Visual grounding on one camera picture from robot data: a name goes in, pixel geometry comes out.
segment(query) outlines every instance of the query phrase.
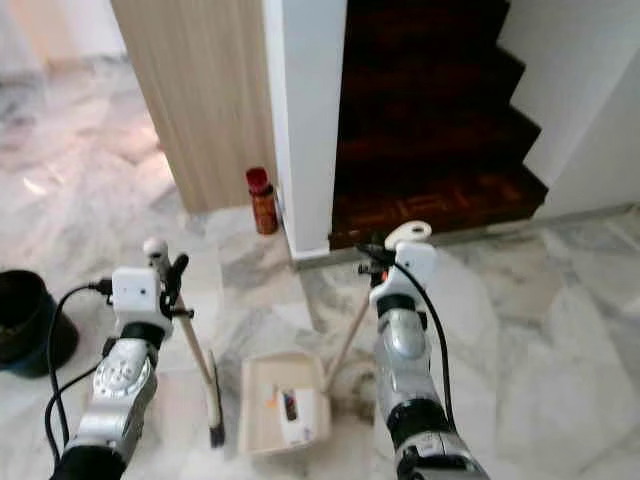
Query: dustpan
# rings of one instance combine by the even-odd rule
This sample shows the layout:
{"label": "dustpan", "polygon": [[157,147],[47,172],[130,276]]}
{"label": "dustpan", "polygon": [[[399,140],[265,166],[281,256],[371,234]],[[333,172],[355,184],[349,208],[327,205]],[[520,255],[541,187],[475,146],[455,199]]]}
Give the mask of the dustpan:
{"label": "dustpan", "polygon": [[252,357],[242,364],[238,447],[248,454],[296,450],[329,437],[329,397],[318,357],[302,352]]}

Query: gray marble veining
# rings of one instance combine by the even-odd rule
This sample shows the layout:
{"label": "gray marble veining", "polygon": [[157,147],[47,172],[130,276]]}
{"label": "gray marble veining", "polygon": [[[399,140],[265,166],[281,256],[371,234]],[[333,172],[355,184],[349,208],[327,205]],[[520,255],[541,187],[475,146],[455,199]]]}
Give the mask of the gray marble veining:
{"label": "gray marble veining", "polygon": [[[125,478],[393,478],[384,428],[372,426],[373,311],[336,379],[330,441],[284,456],[236,451],[242,359],[302,349],[327,364],[368,279],[357,263],[294,271],[282,232],[256,235],[248,207],[187,215],[126,62],[0,86],[0,197],[0,267],[38,271],[56,297],[142,264],[151,235],[191,257],[184,297],[219,361],[229,442],[209,448],[202,387],[176,328]],[[456,420],[493,479],[637,478],[638,211],[440,249],[429,292],[447,333]],[[97,359],[114,323],[90,295],[66,311],[81,341],[62,379]],[[87,389],[65,396],[72,426]],[[0,372],[0,479],[50,473],[48,397],[46,379]]]}

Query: cable connector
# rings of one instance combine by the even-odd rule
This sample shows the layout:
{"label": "cable connector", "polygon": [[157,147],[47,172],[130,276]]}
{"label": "cable connector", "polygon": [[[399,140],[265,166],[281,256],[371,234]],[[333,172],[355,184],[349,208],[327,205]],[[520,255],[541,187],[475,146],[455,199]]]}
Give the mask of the cable connector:
{"label": "cable connector", "polygon": [[90,288],[107,297],[113,295],[113,283],[108,277],[101,278],[97,282],[92,283]]}

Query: wooden panel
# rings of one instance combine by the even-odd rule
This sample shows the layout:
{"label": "wooden panel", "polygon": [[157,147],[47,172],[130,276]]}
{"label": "wooden panel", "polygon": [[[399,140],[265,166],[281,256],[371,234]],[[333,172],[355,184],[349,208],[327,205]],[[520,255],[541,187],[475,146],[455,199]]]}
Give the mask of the wooden panel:
{"label": "wooden panel", "polygon": [[187,210],[249,201],[275,178],[261,0],[112,0]]}

